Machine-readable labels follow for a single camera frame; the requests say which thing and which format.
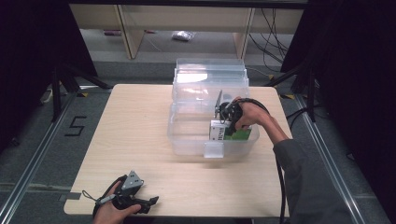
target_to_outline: person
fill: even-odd
[[[289,139],[276,119],[253,103],[239,103],[243,116],[235,123],[236,130],[258,124],[268,133],[274,144],[276,159],[284,170],[286,198],[290,223],[353,223],[347,205],[333,185],[330,177],[304,154],[301,146]],[[98,210],[97,223],[120,223],[140,208],[134,205],[124,211],[107,202]]]

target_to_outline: tripod leg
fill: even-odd
[[[277,78],[277,79],[275,79],[273,81],[270,81],[269,83],[264,84],[263,86],[264,87],[274,87],[277,84],[283,82],[284,80],[286,80],[286,79],[288,79],[288,78],[300,73],[302,68],[303,68],[303,65],[300,64],[300,65],[296,66],[295,68],[291,69],[289,72],[283,74],[281,77],[279,77],[279,78]]]
[[[102,88],[102,89],[113,89],[112,86],[107,85],[105,82],[102,82],[101,80],[97,79],[96,77],[90,76],[82,71],[80,71],[79,69],[77,69],[76,67],[69,65],[69,64],[62,64],[63,67],[65,67],[66,69],[70,70],[71,72],[73,72],[74,74],[84,78],[87,81],[90,81],[91,83],[95,84],[96,86]]]
[[[306,103],[306,110],[308,112],[309,118],[312,122],[315,121],[314,113],[314,100],[315,100],[315,73],[311,70],[309,72],[309,83],[308,83],[308,99]]]
[[[56,67],[52,71],[52,95],[53,95],[53,115],[52,122],[61,113],[61,89],[59,88],[59,78]]]

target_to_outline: black stand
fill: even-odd
[[[62,111],[61,106],[61,89],[60,82],[64,85],[67,92],[78,92],[81,90],[73,75],[67,74],[66,72],[71,72],[73,75],[77,75],[79,77],[84,78],[85,80],[90,81],[92,84],[105,89],[110,90],[113,87],[107,85],[105,82],[97,79],[96,77],[90,76],[83,71],[77,69],[76,67],[70,64],[61,64],[55,67],[52,71],[52,95],[53,95],[53,117],[52,121],[55,121]]]
[[[334,3],[334,10],[330,14],[329,19],[326,20],[326,23],[323,24],[323,28],[318,33],[318,36],[309,49],[304,61],[281,77],[264,85],[265,87],[274,87],[286,79],[297,75],[297,78],[291,86],[291,90],[295,93],[301,93],[305,86],[308,88],[306,111],[313,122],[315,122],[315,77],[322,60],[332,43],[332,39],[336,33],[339,22],[341,21],[341,18],[343,18],[343,3],[343,0],[336,0]]]

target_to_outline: stacked plastic bins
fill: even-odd
[[[177,155],[223,158],[242,156],[252,149],[260,135],[257,125],[253,125],[248,140],[209,139],[220,91],[222,103],[231,102],[236,96],[249,97],[242,60],[177,60],[168,123],[168,138]]]

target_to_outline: metal rail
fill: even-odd
[[[69,93],[66,101],[64,102],[64,109],[62,110],[59,117],[51,123],[46,134],[41,140],[40,145],[38,146],[35,154],[32,159],[30,159],[28,165],[26,166],[21,178],[15,185],[14,189],[11,191],[8,196],[6,202],[2,205],[0,210],[0,221],[2,224],[9,223],[15,214],[20,202],[25,194],[26,190],[29,188],[29,184],[32,181],[35,173],[37,172],[41,162],[44,160],[44,157],[47,154],[47,151],[52,143],[52,140],[57,133],[59,126],[62,124],[64,119],[64,115],[67,112],[68,107],[71,103],[76,99],[77,93]]]
[[[296,95],[296,102],[299,109],[305,108],[306,104],[303,97],[300,94]],[[311,118],[306,113],[303,113],[304,121],[308,131],[311,133],[312,138],[317,146],[318,152],[323,159],[323,162],[326,166],[326,169],[334,183],[335,187],[338,189],[341,197],[344,199],[346,206],[350,210],[350,214],[352,215],[353,221],[356,224],[364,224],[365,221],[361,215],[361,211],[356,204],[355,199],[353,198],[349,188],[347,187],[344,178],[341,176],[340,171],[338,170],[337,165],[335,164],[334,159],[332,158],[332,153],[326,146],[320,131],[318,130],[318,126],[315,122],[311,121]]]
[[[135,5],[166,7],[265,7],[305,9],[308,6],[327,7],[332,3],[308,0],[67,0],[69,4]]]

